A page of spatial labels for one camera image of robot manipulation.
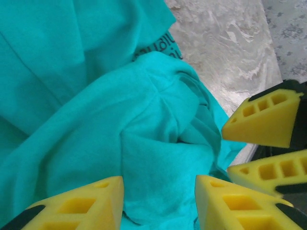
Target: teal t-shirt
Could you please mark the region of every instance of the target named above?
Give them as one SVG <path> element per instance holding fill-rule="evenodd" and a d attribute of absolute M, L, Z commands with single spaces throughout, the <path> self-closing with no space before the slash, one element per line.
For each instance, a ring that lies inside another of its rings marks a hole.
<path fill-rule="evenodd" d="M 0 226 L 106 177 L 123 230 L 194 228 L 197 174 L 244 146 L 182 60 L 162 0 L 0 3 Z"/>

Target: cotton garment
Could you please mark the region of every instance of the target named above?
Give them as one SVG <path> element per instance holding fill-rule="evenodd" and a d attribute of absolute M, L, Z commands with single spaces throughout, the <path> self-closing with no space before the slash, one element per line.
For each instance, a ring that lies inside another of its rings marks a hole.
<path fill-rule="evenodd" d="M 195 176 L 225 171 L 244 144 L 221 140 L 228 117 L 181 60 L 164 2 L 0 10 L 0 227 L 122 175 L 121 229 L 192 230 Z"/>

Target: floral patterned surface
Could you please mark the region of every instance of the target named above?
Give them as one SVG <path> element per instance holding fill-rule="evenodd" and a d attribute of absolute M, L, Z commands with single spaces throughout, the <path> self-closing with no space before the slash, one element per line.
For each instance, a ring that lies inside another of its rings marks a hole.
<path fill-rule="evenodd" d="M 307 81 L 307 0 L 262 0 L 283 79 Z"/>

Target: gray marble countertop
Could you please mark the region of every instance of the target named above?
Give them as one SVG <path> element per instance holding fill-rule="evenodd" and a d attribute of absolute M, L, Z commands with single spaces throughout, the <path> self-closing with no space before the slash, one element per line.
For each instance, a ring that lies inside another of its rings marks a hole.
<path fill-rule="evenodd" d="M 166 0 L 170 32 L 228 115 L 248 97 L 282 81 L 261 0 Z M 248 144 L 233 164 L 247 162 Z"/>

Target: yellow foam pad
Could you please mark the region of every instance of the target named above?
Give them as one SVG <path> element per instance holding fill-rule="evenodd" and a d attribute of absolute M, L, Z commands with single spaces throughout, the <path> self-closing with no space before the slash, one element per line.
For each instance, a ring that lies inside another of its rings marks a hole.
<path fill-rule="evenodd" d="M 46 207 L 23 230 L 119 230 L 124 184 L 120 176 L 41 200 Z"/>
<path fill-rule="evenodd" d="M 230 166 L 227 173 L 236 184 L 282 197 L 276 186 L 307 183 L 307 149 Z"/>
<path fill-rule="evenodd" d="M 202 175 L 195 195 L 201 230 L 301 230 L 275 206 L 292 204 L 277 197 Z"/>
<path fill-rule="evenodd" d="M 223 138 L 289 148 L 302 95 L 278 89 L 253 101 L 246 99 L 222 128 Z"/>

